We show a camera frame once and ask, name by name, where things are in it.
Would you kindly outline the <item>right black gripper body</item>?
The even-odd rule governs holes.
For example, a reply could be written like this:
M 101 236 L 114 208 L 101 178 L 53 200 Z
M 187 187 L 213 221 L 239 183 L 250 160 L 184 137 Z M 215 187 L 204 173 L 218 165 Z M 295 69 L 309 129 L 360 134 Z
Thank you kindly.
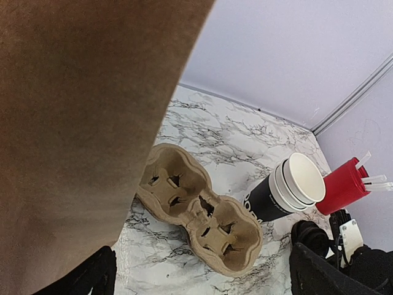
M 380 294 L 392 294 L 392 251 L 364 245 L 355 250 L 349 263 L 338 270 Z

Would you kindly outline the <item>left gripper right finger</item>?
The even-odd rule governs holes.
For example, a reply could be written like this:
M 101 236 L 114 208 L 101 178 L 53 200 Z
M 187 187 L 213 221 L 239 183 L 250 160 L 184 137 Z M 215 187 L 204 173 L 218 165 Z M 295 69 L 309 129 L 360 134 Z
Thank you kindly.
M 289 265 L 292 294 L 377 294 L 301 243 L 292 247 Z

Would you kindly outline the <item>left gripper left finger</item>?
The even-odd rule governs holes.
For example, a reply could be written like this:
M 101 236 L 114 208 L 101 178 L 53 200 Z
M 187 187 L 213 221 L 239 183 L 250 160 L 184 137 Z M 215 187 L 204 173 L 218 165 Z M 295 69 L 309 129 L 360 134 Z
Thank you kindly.
M 103 246 L 37 294 L 114 294 L 116 273 L 116 253 L 109 246 Z

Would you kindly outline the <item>stack of black lids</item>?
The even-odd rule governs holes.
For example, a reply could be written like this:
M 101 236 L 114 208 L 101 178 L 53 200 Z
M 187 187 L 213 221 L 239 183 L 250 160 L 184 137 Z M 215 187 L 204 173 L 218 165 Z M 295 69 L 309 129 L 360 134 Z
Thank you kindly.
M 330 240 L 325 230 L 315 222 L 301 220 L 292 226 L 291 243 L 301 243 L 318 256 L 325 258 L 329 252 Z

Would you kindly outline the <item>red cylindrical holder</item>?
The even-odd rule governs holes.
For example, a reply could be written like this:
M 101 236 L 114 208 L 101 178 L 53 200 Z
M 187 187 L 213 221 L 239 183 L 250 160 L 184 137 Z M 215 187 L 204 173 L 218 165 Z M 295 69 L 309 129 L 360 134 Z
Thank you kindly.
M 358 163 L 359 159 L 353 157 L 324 177 L 325 197 L 316 204 L 320 213 L 330 215 L 369 194 L 362 181 L 368 173 L 364 166 L 357 169 Z

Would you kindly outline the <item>stack of paper cups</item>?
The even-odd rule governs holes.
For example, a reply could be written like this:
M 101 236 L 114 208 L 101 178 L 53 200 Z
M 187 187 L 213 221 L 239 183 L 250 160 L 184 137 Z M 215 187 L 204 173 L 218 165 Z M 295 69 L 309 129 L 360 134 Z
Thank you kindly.
M 259 223 L 305 211 L 324 200 L 323 177 L 306 155 L 294 152 L 245 196 L 243 206 Z

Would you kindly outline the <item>white wrapped straw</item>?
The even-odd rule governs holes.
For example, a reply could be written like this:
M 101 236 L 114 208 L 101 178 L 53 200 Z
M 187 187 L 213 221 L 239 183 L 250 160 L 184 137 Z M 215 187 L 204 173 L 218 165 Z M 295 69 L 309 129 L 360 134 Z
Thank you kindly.
M 359 160 L 359 162 L 356 164 L 356 169 L 359 170 L 361 167 L 363 167 L 368 160 L 371 158 L 371 152 L 367 151 L 367 153 Z

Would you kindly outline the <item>cardboard cup carrier tray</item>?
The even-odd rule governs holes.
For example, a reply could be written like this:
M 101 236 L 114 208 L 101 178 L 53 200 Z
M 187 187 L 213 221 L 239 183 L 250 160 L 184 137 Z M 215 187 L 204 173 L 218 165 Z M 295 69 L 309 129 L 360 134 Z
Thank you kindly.
M 193 253 L 217 273 L 242 276 L 259 256 L 256 217 L 233 197 L 216 194 L 208 172 L 179 146 L 151 149 L 136 197 L 159 221 L 184 228 Z

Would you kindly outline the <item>brown paper bag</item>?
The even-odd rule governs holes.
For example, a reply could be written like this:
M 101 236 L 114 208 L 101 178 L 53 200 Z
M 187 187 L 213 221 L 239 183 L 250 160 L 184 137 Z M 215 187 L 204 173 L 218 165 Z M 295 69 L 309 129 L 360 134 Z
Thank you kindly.
M 119 238 L 212 1 L 1 2 L 1 293 Z

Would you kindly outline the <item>right aluminium frame post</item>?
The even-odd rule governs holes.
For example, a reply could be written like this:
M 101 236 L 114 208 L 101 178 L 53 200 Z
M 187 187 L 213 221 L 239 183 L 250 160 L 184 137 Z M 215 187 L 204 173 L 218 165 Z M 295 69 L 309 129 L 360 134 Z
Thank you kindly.
M 352 108 L 360 103 L 366 94 L 390 71 L 392 70 L 392 53 L 353 90 L 332 112 L 325 116 L 312 129 L 314 136 L 318 136 L 341 119 Z

